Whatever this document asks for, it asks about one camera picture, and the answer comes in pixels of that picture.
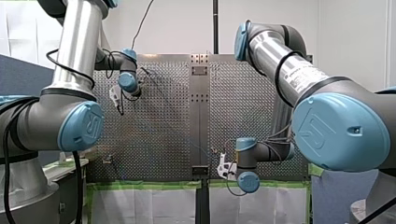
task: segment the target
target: metal bolt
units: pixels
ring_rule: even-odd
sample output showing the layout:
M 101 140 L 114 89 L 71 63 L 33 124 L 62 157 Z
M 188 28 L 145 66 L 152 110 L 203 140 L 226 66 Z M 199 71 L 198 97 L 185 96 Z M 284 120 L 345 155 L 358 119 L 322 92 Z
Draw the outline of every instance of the metal bolt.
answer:
M 59 203 L 59 213 L 64 213 L 66 211 L 66 204 Z

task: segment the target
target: perforated metal panel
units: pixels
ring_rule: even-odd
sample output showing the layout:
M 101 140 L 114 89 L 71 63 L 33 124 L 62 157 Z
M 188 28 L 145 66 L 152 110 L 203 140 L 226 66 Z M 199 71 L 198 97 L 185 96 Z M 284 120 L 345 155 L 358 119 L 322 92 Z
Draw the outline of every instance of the perforated metal panel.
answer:
M 189 73 L 190 55 L 139 55 L 147 68 L 137 75 L 144 80 L 141 98 L 124 100 L 124 116 L 109 99 L 118 73 L 107 79 L 95 72 L 94 93 L 105 111 L 105 126 L 97 145 L 97 159 L 90 163 L 90 182 L 114 179 L 190 180 Z M 112 155 L 114 161 L 104 164 Z
M 210 129 L 211 177 L 219 178 L 216 168 L 219 152 L 228 139 L 256 137 L 271 132 L 275 88 L 268 78 L 260 76 L 248 63 L 236 62 L 231 55 L 210 56 Z M 235 159 L 234 141 L 227 144 L 227 161 Z M 299 150 L 281 165 L 261 162 L 257 172 L 261 179 L 303 180 L 307 162 Z
M 275 89 L 269 80 L 231 55 L 208 58 L 201 64 L 209 66 L 207 75 L 198 77 L 191 75 L 196 62 L 190 55 L 139 55 L 138 65 L 153 75 L 138 69 L 144 81 L 142 96 L 136 102 L 124 101 L 123 117 L 108 97 L 119 74 L 107 79 L 105 72 L 95 73 L 94 93 L 106 119 L 97 159 L 89 165 L 89 182 L 191 180 L 191 166 L 197 162 L 209 164 L 210 177 L 219 178 L 216 167 L 225 141 L 270 133 Z M 233 141 L 227 154 L 228 160 L 234 159 Z M 109 155 L 114 161 L 104 164 Z M 261 163 L 258 172 L 261 179 L 302 180 L 307 163 L 298 151 L 280 166 Z

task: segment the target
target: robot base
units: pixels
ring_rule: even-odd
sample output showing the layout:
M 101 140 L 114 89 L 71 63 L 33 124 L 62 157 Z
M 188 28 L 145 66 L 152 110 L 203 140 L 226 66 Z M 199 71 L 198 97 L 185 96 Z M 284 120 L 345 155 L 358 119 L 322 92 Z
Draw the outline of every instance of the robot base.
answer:
M 377 208 L 396 197 L 396 177 L 378 172 L 378 177 L 366 200 L 359 200 L 350 206 L 349 224 L 357 224 Z M 396 223 L 396 206 L 373 219 L 370 224 Z
M 10 164 L 9 203 L 18 224 L 58 224 L 60 193 L 55 183 L 48 184 L 37 158 Z M 0 174 L 4 165 L 0 165 Z M 0 223 L 8 223 L 3 205 L 3 185 L 0 181 Z

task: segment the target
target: white label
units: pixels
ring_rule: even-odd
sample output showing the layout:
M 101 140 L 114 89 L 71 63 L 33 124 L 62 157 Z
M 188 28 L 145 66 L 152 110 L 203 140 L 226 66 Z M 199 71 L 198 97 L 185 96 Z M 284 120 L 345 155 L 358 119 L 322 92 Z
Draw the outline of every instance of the white label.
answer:
M 283 78 L 291 85 L 298 93 L 301 93 L 311 84 L 315 84 L 328 78 L 323 72 L 319 71 L 312 64 L 305 67 L 299 67 L 290 73 L 286 74 Z

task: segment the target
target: gray robotic arm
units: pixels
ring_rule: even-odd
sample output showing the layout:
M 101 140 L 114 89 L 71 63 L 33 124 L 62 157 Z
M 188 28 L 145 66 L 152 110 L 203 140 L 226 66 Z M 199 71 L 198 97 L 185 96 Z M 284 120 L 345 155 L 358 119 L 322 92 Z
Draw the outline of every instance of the gray robotic arm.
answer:
M 120 70 L 120 88 L 140 94 L 135 53 L 98 48 L 102 19 L 114 1 L 38 2 L 64 29 L 52 83 L 40 97 L 0 97 L 0 223 L 59 223 L 59 192 L 56 184 L 48 186 L 37 151 L 76 152 L 97 142 L 104 115 L 92 93 L 93 70 Z
M 314 164 L 347 172 L 395 168 L 393 91 L 373 93 L 347 77 L 327 76 L 304 58 L 304 41 L 289 26 L 242 24 L 234 54 L 276 85 L 282 100 L 277 104 L 288 106 L 285 111 L 293 109 L 294 140 Z M 273 127 L 281 120 L 289 120 L 289 115 L 275 114 Z M 291 158 L 286 155 L 292 147 L 273 147 L 285 155 L 282 160 Z M 268 156 L 268 146 L 253 138 L 237 139 L 236 151 L 238 184 L 245 192 L 254 192 L 259 185 L 254 174 L 257 161 L 276 157 Z

